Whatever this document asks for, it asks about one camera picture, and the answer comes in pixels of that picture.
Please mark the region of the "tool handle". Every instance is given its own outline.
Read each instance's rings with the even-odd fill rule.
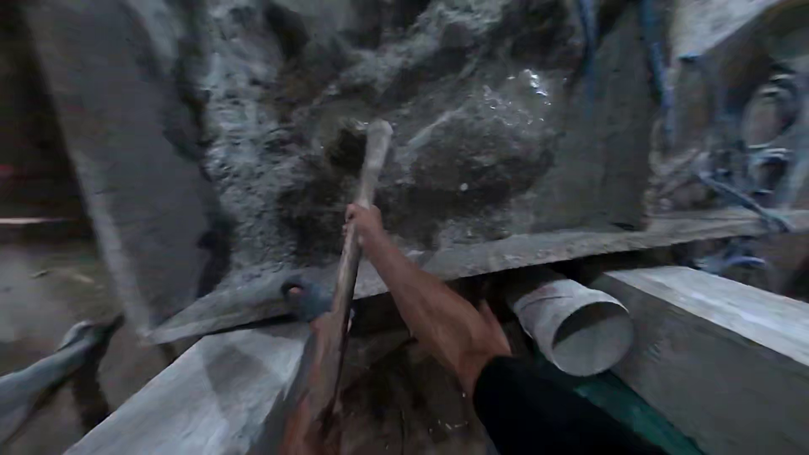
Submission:
[[[368,126],[365,162],[362,165],[360,184],[354,203],[370,208],[374,200],[379,173],[388,155],[393,128],[384,120],[376,120]],[[343,243],[343,253],[337,267],[337,284],[334,288],[332,310],[324,319],[317,334],[321,349],[316,353],[315,368],[319,371],[318,387],[313,390],[313,410],[324,419],[328,427],[333,407],[337,400],[342,359],[347,342],[349,306],[354,299],[354,284],[357,281],[360,248],[356,227],[348,226]]]

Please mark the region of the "excavated soil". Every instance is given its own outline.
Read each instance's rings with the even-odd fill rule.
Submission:
[[[338,257],[362,166],[362,140],[347,130],[375,117],[394,128],[376,203],[403,249],[642,224],[654,113],[643,69],[587,88],[571,4],[203,5],[186,10],[175,75],[231,227],[226,283]],[[635,21],[603,37],[601,74],[637,66],[621,55],[639,46]]]

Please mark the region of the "pvc pipe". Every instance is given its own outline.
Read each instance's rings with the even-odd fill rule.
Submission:
[[[590,376],[618,363],[629,351],[633,325],[624,305],[548,269],[528,275],[506,296],[523,330],[563,372]],[[533,290],[527,293],[527,284]]]

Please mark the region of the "black sleeve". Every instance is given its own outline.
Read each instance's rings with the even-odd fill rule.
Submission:
[[[523,360],[496,357],[486,364],[474,404],[500,455],[665,453]]]

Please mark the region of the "forearm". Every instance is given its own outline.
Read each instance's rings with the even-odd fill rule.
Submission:
[[[365,237],[363,250],[416,339],[459,375],[465,389],[472,388],[478,371],[466,370],[479,367],[467,365],[470,355],[491,341],[478,339],[488,333],[480,313],[441,280],[420,270],[384,231]]]

